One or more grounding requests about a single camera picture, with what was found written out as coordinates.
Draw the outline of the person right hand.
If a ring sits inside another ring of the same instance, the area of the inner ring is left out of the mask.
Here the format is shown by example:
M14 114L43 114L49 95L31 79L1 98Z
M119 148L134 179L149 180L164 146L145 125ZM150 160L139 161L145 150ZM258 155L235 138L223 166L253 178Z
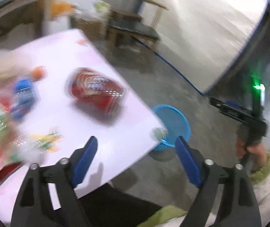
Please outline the person right hand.
M254 141L251 145L246 146L248 140L248 130L240 126L235 134L236 138L236 156L239 162L244 166L248 173L259 171L269 160L269 154L261 143L261 140Z

